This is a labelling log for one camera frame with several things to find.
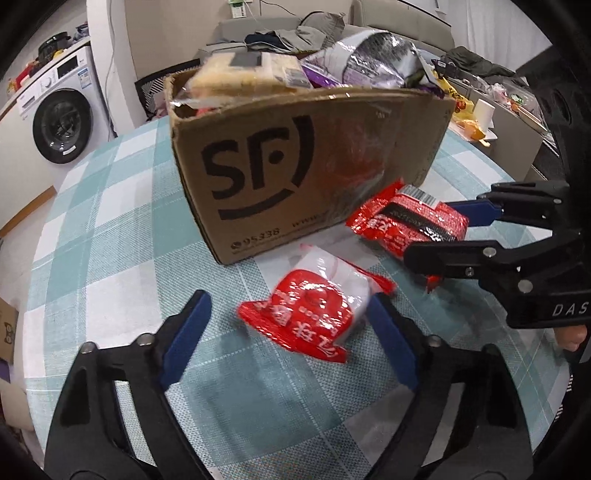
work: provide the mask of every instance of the paper cup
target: paper cup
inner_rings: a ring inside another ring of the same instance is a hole
[[[483,132],[492,127],[492,115],[495,113],[495,107],[484,100],[479,99],[474,107],[474,116]]]

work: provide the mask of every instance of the countertop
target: countertop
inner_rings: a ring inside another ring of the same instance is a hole
[[[41,75],[43,75],[45,72],[47,72],[51,67],[53,67],[60,60],[62,60],[65,55],[69,55],[89,43],[90,43],[90,37],[85,37],[77,42],[74,42],[70,47],[65,49],[64,52],[58,58],[55,58],[51,62],[49,62],[47,65],[44,65],[41,70],[39,70],[35,75],[33,75],[33,78],[24,87],[22,87],[17,93],[15,93],[13,96],[11,96],[8,99],[8,101],[4,104],[2,109],[0,109],[0,120],[4,117],[4,115],[6,115],[8,113],[8,111],[14,105],[16,105],[17,98],[20,97],[23,94],[23,92],[25,92],[35,82],[35,80],[37,80],[39,77],[41,77]]]

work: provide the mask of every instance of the washing machine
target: washing machine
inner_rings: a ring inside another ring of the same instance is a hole
[[[26,140],[47,162],[58,191],[77,163],[114,138],[88,44],[30,84],[17,105]]]

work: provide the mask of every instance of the blue gripper pad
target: blue gripper pad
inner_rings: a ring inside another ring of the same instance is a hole
[[[416,391],[418,387],[417,357],[376,296],[369,301],[365,315],[382,344],[398,381],[412,391]]]
[[[170,385],[178,382],[183,376],[191,355],[209,323],[211,314],[212,298],[209,294],[203,292],[203,295],[174,337],[170,348],[164,354],[162,374],[160,375],[160,384],[164,391],[168,390]]]
[[[503,215],[502,208],[487,199],[447,202],[447,204],[463,216],[468,217],[469,226],[489,226]]]

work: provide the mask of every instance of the yellow package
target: yellow package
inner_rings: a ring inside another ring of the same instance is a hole
[[[474,103],[468,100],[463,95],[460,95],[457,90],[450,85],[445,78],[437,79],[437,83],[445,92],[456,101],[456,110],[453,112],[453,118],[457,120],[475,120],[474,114]]]
[[[452,121],[462,127],[469,138],[482,140],[486,135],[474,116],[474,102],[460,95],[445,78],[437,78],[437,83],[446,95],[449,95],[456,101],[456,109],[453,112]]]

